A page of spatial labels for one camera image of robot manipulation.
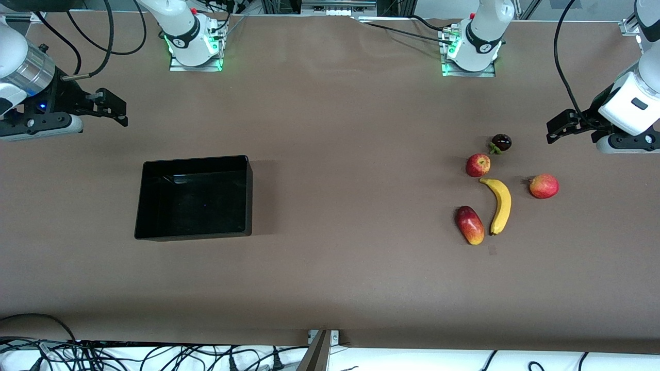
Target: banana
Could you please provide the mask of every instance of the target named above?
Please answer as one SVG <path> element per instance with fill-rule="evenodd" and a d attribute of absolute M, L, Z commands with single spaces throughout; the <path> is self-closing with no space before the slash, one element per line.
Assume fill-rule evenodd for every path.
<path fill-rule="evenodd" d="M 511 193 L 509 189 L 497 179 L 481 178 L 480 183 L 487 185 L 497 198 L 497 211 L 495 217 L 490 223 L 490 234 L 495 236 L 502 233 L 509 215 L 511 214 Z"/>

